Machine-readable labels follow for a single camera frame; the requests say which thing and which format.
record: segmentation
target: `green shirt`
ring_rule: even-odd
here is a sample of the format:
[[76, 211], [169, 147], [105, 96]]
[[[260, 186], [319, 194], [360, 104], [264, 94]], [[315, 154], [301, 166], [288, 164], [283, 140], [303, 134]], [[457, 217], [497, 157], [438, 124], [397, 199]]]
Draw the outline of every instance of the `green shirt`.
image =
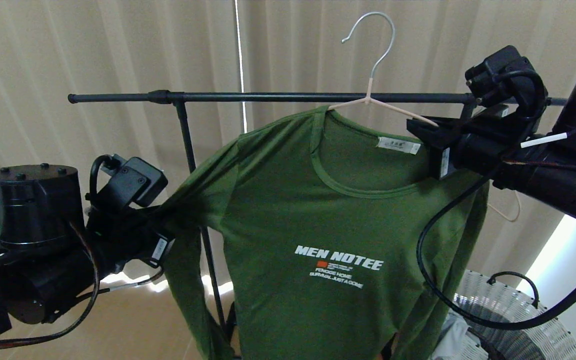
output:
[[[161, 209], [176, 234], [166, 276], [203, 355], [230, 360], [233, 351], [204, 303], [198, 226], [223, 234], [246, 360], [374, 360], [395, 333], [393, 359], [428, 358], [448, 308], [425, 285], [416, 242], [478, 176], [428, 177], [418, 144], [323, 106], [243, 134], [201, 164]], [[425, 263], [446, 294], [464, 273], [486, 200], [487, 188], [425, 240]]]

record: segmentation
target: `basket handle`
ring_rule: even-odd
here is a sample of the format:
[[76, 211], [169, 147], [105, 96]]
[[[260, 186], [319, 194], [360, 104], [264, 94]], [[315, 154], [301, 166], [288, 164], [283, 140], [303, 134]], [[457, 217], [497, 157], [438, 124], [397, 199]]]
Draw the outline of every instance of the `basket handle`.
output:
[[517, 276], [519, 278], [522, 278], [523, 280], [526, 280], [528, 284], [530, 284], [530, 287], [532, 288], [532, 293], [534, 294], [534, 300], [530, 305], [534, 306], [535, 309], [538, 309], [537, 305], [539, 304], [539, 292], [537, 292], [537, 285], [535, 285], [535, 283], [523, 273], [515, 271], [501, 271], [490, 276], [490, 278], [486, 282], [490, 285], [493, 285], [494, 283], [497, 282], [496, 277], [503, 275]]

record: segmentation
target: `white laundry basket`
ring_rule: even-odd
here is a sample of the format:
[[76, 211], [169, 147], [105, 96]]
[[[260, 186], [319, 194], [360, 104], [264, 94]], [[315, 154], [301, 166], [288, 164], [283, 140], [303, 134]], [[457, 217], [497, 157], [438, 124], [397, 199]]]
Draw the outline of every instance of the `white laundry basket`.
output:
[[[453, 301], [477, 317], [497, 322], [525, 321], [546, 311], [544, 306], [527, 294], [501, 282], [490, 284], [489, 279], [478, 272], [467, 270]], [[473, 333], [499, 351], [506, 360], [576, 360], [576, 340], [558, 319], [534, 328], [514, 331], [467, 322]], [[464, 340], [460, 357], [454, 359], [482, 358], [487, 358], [482, 357], [482, 349], [475, 342]]]

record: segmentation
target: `metal hook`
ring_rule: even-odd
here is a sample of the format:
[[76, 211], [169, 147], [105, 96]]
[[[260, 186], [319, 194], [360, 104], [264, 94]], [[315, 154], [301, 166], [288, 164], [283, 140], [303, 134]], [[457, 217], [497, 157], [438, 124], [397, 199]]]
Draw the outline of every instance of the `metal hook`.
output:
[[348, 34], [348, 36], [346, 36], [344, 39], [341, 40], [341, 43], [345, 43], [346, 41], [348, 41], [350, 39], [351, 36], [353, 36], [353, 32], [355, 31], [355, 28], [357, 27], [357, 25], [364, 20], [364, 18], [371, 16], [371, 15], [379, 15], [384, 17], [388, 23], [390, 23], [390, 28], [392, 29], [392, 36], [390, 37], [390, 45], [388, 45], [388, 48], [386, 49], [386, 52], [383, 53], [383, 55], [381, 55], [381, 57], [377, 60], [377, 62], [374, 63], [374, 66], [372, 67], [372, 71], [370, 72], [370, 79], [375, 77], [375, 70], [377, 70], [377, 66], [379, 65], [380, 62], [382, 62], [382, 60], [386, 57], [386, 55], [388, 55], [388, 53], [391, 52], [391, 49], [393, 48], [393, 43], [395, 42], [395, 24], [393, 23], [393, 20], [390, 18], [390, 16], [388, 16], [387, 14], [384, 14], [381, 11], [371, 11], [369, 13], [365, 13], [363, 14], [352, 26], [352, 29], [350, 29], [350, 34]]

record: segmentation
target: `shirt sleeve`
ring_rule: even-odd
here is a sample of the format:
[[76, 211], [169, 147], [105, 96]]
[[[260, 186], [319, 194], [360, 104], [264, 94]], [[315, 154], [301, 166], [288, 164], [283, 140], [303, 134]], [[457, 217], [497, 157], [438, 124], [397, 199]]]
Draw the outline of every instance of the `shirt sleeve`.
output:
[[[475, 193], [461, 236], [455, 239], [459, 240], [459, 245], [455, 251], [454, 259], [445, 278], [438, 279], [438, 283], [442, 284], [440, 286], [441, 291], [446, 296], [457, 291], [462, 276], [464, 276], [468, 260], [486, 217], [488, 192], [489, 185], [486, 184]], [[412, 315], [410, 319], [412, 321], [406, 321], [391, 360], [427, 359], [435, 349], [442, 324], [448, 314], [448, 306], [428, 290], [428, 293], [420, 296], [414, 309], [419, 309], [421, 313]]]
[[219, 230], [237, 180], [237, 140], [204, 161], [158, 209], [174, 234], [164, 270], [170, 291], [204, 359], [232, 360], [233, 349], [206, 307], [201, 281], [200, 227]]

